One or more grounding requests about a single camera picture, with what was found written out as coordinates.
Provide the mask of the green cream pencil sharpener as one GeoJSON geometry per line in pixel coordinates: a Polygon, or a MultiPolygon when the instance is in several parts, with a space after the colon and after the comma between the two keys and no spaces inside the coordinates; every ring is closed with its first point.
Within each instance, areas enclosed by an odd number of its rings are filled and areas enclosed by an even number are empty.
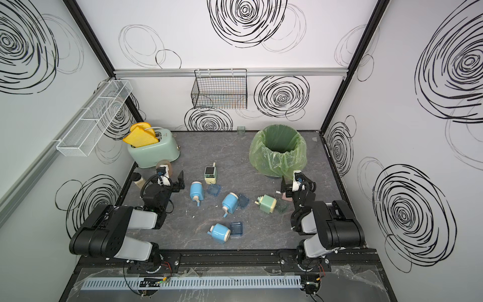
{"type": "Polygon", "coordinates": [[[269,195],[259,196],[255,201],[255,204],[259,206],[260,210],[264,213],[273,213],[277,200],[269,195]]]}

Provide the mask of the bin with green bag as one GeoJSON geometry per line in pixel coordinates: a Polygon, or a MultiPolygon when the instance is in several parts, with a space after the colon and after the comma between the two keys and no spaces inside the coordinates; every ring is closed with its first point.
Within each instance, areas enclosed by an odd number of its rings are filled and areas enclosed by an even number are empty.
{"type": "Polygon", "coordinates": [[[255,134],[249,148],[249,161],[268,177],[292,178],[307,163],[307,144],[303,136],[287,125],[275,124],[255,134]]]}

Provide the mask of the yellow toy toast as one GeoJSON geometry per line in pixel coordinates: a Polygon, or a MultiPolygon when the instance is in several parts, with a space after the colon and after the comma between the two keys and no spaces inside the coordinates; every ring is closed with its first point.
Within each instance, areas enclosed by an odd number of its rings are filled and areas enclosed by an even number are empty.
{"type": "Polygon", "coordinates": [[[141,122],[130,127],[129,134],[123,139],[123,142],[138,148],[158,143],[159,140],[151,124],[141,122]]]}

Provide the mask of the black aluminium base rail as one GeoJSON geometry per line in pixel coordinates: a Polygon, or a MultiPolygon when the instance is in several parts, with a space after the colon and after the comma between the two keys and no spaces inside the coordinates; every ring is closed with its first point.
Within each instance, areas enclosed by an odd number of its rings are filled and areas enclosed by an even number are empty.
{"type": "Polygon", "coordinates": [[[295,249],[279,250],[161,250],[159,263],[82,257],[74,273],[82,269],[127,269],[129,273],[183,273],[189,268],[268,268],[282,273],[331,272],[337,266],[382,268],[374,249],[348,249],[318,259],[303,260],[295,249]]]}

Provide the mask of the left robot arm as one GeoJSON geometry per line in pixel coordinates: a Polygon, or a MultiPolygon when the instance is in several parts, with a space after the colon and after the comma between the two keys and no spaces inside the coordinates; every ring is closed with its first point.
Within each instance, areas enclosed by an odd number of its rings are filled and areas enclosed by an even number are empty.
{"type": "Polygon", "coordinates": [[[142,186],[142,207],[99,205],[84,220],[70,239],[69,251],[74,255],[106,259],[124,259],[162,265],[158,244],[127,235],[128,230],[159,230],[170,211],[171,195],[184,190],[184,172],[177,181],[153,175],[142,186]]]}

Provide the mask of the blue sharpener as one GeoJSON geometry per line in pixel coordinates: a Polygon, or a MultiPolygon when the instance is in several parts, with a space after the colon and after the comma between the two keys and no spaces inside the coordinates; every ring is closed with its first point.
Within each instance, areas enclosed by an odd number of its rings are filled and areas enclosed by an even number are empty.
{"type": "Polygon", "coordinates": [[[225,212],[223,217],[234,214],[238,207],[239,197],[235,193],[229,193],[222,202],[222,209],[225,212]]]}
{"type": "Polygon", "coordinates": [[[212,225],[207,234],[217,242],[224,244],[230,238],[231,230],[228,227],[218,223],[216,225],[212,225]]]}
{"type": "Polygon", "coordinates": [[[197,206],[201,205],[201,201],[204,200],[204,189],[203,185],[199,181],[195,181],[190,187],[190,198],[193,202],[196,202],[197,206]]]}

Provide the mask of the small black-capped bottle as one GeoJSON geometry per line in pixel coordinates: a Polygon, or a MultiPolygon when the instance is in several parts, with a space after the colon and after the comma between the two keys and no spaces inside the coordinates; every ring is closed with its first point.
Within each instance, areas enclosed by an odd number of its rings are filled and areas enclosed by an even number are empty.
{"type": "Polygon", "coordinates": [[[145,178],[138,172],[134,172],[132,175],[131,175],[131,178],[132,182],[134,182],[134,184],[141,190],[144,185],[146,184],[146,180],[145,178]]]}

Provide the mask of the white mesh wall shelf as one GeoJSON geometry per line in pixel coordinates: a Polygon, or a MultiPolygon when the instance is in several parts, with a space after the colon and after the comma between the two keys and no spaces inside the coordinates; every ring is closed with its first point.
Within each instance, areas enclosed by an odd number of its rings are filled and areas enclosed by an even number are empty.
{"type": "Polygon", "coordinates": [[[87,157],[94,150],[132,92],[127,80],[111,79],[93,94],[87,107],[60,139],[56,150],[66,157],[87,157]]]}

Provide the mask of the clear green shavings tray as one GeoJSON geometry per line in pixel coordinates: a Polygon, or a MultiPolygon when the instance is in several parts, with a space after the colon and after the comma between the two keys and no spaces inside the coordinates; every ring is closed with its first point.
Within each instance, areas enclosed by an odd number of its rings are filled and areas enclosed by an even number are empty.
{"type": "Polygon", "coordinates": [[[277,211],[279,214],[284,214],[286,211],[289,210],[291,203],[286,200],[277,200],[277,203],[275,205],[275,211],[277,211]]]}

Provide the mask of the yellow green pencil sharpener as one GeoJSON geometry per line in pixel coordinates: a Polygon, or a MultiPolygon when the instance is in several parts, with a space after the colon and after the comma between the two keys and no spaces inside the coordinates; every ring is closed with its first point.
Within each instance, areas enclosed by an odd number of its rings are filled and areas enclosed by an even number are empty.
{"type": "Polygon", "coordinates": [[[218,177],[218,171],[216,169],[216,163],[214,162],[212,166],[207,166],[205,168],[204,180],[207,184],[216,184],[218,177]]]}

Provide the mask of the pink pencil sharpener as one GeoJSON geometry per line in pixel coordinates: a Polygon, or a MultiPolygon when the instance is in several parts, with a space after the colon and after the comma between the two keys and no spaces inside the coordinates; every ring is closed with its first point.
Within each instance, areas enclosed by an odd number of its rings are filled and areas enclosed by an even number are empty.
{"type": "Polygon", "coordinates": [[[275,195],[277,197],[278,200],[284,200],[284,201],[288,201],[288,202],[293,202],[293,198],[292,197],[289,197],[286,193],[282,193],[280,191],[276,191],[275,192],[275,195]]]}

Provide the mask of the mint green toaster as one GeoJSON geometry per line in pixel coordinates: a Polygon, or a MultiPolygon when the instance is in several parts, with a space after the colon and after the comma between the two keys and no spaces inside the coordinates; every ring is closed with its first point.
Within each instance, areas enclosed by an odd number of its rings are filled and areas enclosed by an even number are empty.
{"type": "Polygon", "coordinates": [[[144,147],[134,148],[127,145],[127,151],[142,169],[155,167],[160,161],[174,162],[181,154],[172,132],[168,129],[155,131],[159,134],[159,142],[144,147]]]}

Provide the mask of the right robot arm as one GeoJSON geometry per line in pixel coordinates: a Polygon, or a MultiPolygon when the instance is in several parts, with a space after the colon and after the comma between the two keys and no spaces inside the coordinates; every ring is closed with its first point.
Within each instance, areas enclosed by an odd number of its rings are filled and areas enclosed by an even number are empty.
{"type": "Polygon", "coordinates": [[[317,201],[316,183],[302,172],[295,172],[291,181],[283,177],[280,188],[293,200],[292,230],[308,236],[297,247],[298,263],[365,245],[362,226],[346,201],[317,201]]]}

